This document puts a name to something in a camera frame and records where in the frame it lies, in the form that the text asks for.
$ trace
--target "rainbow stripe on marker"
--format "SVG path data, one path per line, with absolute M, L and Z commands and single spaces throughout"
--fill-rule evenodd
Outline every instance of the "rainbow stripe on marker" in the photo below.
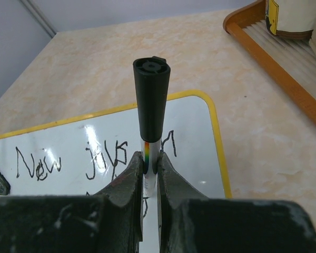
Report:
M 148 171 L 149 169 L 149 157 L 150 157 L 150 144 L 145 142 L 144 144 L 144 156 L 145 156 L 145 170 Z

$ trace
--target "whiteboard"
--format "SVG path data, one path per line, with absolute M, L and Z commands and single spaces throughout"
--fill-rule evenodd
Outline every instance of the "whiteboard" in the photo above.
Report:
M 100 191 L 141 150 L 137 109 L 131 107 L 0 136 L 0 172 L 11 185 L 10 194 Z M 215 107 L 208 96 L 198 91 L 169 96 L 164 140 L 164 151 L 190 184 L 210 198 L 230 197 Z M 143 203 L 143 210 L 140 251 L 152 252 L 154 246 L 158 252 L 156 194 Z

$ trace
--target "beige surface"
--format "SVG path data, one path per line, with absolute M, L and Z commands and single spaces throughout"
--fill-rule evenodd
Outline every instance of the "beige surface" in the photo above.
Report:
M 132 62 L 218 111 L 233 196 L 294 200 L 316 226 L 316 127 L 222 29 L 231 11 L 59 33 L 0 99 L 0 133 L 135 102 Z

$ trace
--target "black marker cap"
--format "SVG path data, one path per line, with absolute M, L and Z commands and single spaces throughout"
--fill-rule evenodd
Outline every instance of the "black marker cap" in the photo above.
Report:
M 165 59 L 142 58 L 133 62 L 141 137 L 157 142 L 163 133 L 171 69 Z

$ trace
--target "wall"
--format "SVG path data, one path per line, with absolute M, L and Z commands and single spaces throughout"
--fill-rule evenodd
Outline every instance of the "wall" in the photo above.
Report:
M 58 31 L 238 8 L 254 0 L 33 0 Z
M 0 97 L 50 39 L 18 0 L 0 0 Z

